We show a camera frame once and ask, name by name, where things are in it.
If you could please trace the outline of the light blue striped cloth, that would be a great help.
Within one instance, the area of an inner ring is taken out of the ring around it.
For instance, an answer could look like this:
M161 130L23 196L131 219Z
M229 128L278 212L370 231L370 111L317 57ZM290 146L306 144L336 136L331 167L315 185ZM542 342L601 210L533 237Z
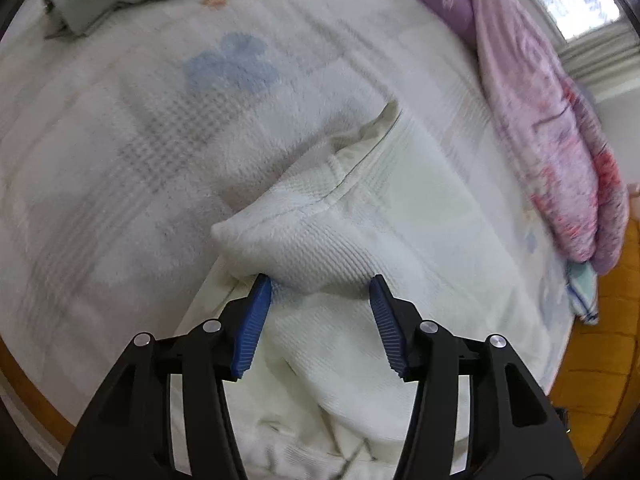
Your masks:
M566 265L566 289L574 315L585 325L599 323L598 276L590 262Z

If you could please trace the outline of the cream white knit sweater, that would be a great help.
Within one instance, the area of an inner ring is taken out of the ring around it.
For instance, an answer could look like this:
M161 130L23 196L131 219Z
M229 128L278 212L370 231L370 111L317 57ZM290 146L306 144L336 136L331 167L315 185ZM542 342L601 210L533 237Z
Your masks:
M252 367L226 388L252 479L388 479L416 388L390 368L369 304L392 293L451 333L499 333L549 389L572 325L549 243L509 244L408 110L314 145L254 203L212 229L217 259L188 330L271 278Z

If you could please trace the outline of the pink purple floral quilt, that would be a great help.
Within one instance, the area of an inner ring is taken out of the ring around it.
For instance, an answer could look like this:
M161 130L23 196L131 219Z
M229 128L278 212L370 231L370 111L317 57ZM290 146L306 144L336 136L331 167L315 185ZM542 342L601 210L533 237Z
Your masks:
M620 261L629 198L596 111L518 0L421 0L477 53L513 170L567 260Z

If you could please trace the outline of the white blue patterned bed blanket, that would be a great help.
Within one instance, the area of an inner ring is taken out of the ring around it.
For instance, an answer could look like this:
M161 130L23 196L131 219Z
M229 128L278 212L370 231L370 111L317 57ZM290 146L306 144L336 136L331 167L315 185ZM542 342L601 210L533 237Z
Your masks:
M570 314L564 266L492 128L477 58L419 0L167 0L50 38L27 0L1 44L1 337L77 422L130 339L196 323L210 229L325 136L390 101L468 186L511 296L449 300L504 333L549 389Z

